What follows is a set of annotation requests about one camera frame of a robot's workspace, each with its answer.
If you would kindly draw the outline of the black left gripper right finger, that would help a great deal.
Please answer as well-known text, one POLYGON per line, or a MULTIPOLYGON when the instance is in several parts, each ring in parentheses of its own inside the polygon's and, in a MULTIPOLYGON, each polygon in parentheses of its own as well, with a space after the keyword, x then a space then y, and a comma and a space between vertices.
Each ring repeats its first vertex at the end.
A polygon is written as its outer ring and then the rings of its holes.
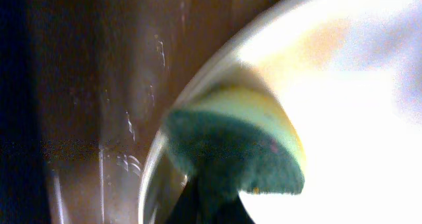
POLYGON ((239 196, 224 203, 216 214, 216 224, 255 224, 239 196))

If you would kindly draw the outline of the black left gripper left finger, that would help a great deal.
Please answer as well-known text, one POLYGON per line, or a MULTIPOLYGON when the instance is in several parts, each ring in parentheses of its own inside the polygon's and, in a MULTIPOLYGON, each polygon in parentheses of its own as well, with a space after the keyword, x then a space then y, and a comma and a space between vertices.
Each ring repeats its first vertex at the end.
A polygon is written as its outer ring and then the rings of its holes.
POLYGON ((198 179, 187 181, 165 224, 196 224, 199 210, 198 179))

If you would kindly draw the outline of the cream white plate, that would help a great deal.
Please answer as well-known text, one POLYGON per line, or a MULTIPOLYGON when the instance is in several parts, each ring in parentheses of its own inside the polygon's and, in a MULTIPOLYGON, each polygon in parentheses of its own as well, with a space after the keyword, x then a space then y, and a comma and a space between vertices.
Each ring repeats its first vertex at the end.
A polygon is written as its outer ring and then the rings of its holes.
POLYGON ((307 153, 300 196, 241 199, 257 223, 421 222, 421 0, 282 0, 175 100, 273 94, 307 153))

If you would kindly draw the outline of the green and yellow sponge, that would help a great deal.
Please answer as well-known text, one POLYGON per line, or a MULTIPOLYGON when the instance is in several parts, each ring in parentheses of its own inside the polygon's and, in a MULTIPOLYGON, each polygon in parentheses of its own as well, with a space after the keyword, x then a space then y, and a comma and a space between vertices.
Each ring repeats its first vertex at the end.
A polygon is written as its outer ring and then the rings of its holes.
POLYGON ((198 180, 201 195, 239 191, 299 194, 305 154, 274 98, 241 87, 213 90, 168 112, 163 122, 175 166, 198 180))

